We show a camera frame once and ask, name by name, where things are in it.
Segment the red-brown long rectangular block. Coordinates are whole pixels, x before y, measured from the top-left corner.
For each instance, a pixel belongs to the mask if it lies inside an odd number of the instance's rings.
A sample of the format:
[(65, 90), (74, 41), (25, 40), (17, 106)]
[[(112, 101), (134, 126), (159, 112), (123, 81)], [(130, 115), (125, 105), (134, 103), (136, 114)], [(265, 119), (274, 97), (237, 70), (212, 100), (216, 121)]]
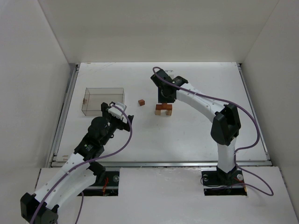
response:
[(171, 104), (156, 104), (155, 110), (171, 110), (172, 111), (172, 105)]

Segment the dark striped wood block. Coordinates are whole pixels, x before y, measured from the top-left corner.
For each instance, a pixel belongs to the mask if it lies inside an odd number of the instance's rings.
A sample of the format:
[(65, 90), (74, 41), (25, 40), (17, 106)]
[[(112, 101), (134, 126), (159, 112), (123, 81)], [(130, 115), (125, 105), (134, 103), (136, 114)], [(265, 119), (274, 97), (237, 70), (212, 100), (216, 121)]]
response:
[(167, 110), (167, 111), (166, 111), (166, 115), (167, 115), (167, 116), (171, 116), (171, 115), (172, 115), (172, 110)]

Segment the red-brown wooden triangle block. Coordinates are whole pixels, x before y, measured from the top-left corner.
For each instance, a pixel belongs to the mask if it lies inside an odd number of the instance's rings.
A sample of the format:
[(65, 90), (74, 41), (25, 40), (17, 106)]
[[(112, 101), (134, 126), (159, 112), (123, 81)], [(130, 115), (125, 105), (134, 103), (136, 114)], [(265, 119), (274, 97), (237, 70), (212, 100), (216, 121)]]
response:
[(145, 105), (145, 101), (143, 99), (138, 100), (139, 106)]

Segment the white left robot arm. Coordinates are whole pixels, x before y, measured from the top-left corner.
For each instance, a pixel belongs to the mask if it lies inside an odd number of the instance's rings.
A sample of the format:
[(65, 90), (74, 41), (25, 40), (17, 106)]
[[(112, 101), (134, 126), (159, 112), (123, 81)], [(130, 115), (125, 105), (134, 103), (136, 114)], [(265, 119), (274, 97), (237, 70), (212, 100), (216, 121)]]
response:
[(21, 216), (28, 223), (57, 223), (63, 206), (105, 176), (105, 167), (98, 163), (103, 158), (104, 146), (116, 130), (132, 133), (134, 117), (125, 113), (126, 108), (119, 102), (102, 103), (102, 115), (91, 121), (87, 134), (67, 162), (40, 189), (21, 197)]

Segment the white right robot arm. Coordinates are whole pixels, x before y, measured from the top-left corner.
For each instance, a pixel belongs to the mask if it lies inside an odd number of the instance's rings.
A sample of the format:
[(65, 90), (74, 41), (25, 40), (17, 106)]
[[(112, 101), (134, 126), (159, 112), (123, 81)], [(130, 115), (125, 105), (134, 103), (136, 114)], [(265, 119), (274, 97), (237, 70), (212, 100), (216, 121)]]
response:
[(204, 186), (210, 188), (229, 186), (237, 176), (235, 165), (235, 144), (241, 122), (235, 105), (221, 104), (205, 98), (180, 76), (171, 78), (163, 69), (151, 76), (158, 88), (158, 101), (161, 104), (181, 101), (204, 115), (211, 123), (211, 137), (217, 143), (218, 163), (216, 171), (203, 171)]

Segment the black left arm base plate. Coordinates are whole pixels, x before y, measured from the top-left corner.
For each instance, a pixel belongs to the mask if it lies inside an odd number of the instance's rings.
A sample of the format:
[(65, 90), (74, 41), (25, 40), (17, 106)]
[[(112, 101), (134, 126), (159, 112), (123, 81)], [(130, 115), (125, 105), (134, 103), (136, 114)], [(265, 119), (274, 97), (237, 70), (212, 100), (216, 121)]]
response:
[(108, 170), (103, 178), (97, 177), (96, 182), (87, 187), (85, 196), (118, 196), (120, 170)]

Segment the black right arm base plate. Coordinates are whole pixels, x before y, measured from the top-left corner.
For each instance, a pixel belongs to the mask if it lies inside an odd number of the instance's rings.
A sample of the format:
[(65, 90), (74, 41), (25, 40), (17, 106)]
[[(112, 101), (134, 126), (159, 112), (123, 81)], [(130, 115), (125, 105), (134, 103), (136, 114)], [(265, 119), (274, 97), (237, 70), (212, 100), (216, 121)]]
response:
[(205, 196), (247, 196), (246, 187), (238, 185), (244, 181), (240, 170), (236, 170), (228, 179), (220, 178), (216, 170), (205, 170), (201, 174), (200, 182)]

